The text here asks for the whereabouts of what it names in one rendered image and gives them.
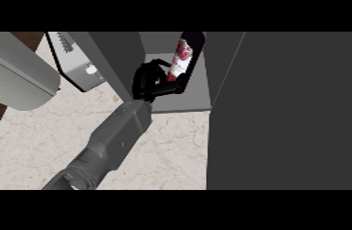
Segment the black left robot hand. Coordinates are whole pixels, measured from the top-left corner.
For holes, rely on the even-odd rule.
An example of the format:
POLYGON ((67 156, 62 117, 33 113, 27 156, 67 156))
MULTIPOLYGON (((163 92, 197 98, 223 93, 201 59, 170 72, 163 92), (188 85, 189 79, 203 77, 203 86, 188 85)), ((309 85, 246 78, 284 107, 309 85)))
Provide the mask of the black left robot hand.
POLYGON ((155 59, 140 64, 135 73, 132 85, 135 100, 154 102, 158 96, 175 93, 179 82, 167 80, 163 66, 170 67, 172 64, 161 59, 155 59))

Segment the dark wine bottle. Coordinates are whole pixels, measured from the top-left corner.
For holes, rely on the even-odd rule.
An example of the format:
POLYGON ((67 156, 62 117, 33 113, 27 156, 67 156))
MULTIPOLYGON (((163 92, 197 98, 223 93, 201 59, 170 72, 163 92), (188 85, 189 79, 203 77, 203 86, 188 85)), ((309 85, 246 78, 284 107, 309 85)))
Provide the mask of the dark wine bottle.
POLYGON ((195 68, 204 44, 206 36, 203 32, 182 32, 166 78, 169 82, 175 82, 177 84, 175 89, 176 94, 182 94, 186 90, 188 80, 195 68))

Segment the grey cabinet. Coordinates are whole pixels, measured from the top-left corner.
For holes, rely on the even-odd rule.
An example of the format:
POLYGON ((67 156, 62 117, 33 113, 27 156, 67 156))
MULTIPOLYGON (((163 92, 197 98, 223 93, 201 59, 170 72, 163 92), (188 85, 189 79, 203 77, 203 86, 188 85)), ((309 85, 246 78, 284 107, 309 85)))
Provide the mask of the grey cabinet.
MULTIPOLYGON (((132 79, 143 62, 172 62, 180 32, 70 32, 115 93, 132 99, 132 79)), ((210 111, 220 93, 244 32, 206 32, 183 94, 158 97, 152 113, 210 111)))

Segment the dark grey cabinet door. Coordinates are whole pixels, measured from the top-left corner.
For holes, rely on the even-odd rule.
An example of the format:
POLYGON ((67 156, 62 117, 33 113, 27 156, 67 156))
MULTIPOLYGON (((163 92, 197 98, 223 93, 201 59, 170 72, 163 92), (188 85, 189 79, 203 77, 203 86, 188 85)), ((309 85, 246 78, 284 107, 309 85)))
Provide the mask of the dark grey cabinet door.
POLYGON ((248 33, 210 114, 210 189, 352 188, 352 33, 248 33))

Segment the grey appliance with white knob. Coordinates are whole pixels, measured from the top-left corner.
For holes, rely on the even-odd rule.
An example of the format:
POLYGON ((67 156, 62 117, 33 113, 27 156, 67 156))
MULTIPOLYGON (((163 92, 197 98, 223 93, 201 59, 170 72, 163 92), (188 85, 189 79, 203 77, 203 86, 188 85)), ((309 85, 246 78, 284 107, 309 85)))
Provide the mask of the grey appliance with white knob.
POLYGON ((67 32, 46 32, 58 72, 81 92, 106 82, 96 66, 67 32))

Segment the pale grey rounded appliance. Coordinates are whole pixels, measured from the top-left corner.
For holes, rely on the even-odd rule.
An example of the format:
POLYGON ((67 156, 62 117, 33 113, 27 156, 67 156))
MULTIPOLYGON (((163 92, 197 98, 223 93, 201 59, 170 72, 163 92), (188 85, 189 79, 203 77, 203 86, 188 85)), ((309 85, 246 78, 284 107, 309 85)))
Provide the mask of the pale grey rounded appliance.
POLYGON ((10 32, 0 32, 0 103, 18 111, 44 105, 61 86, 58 71, 10 32))

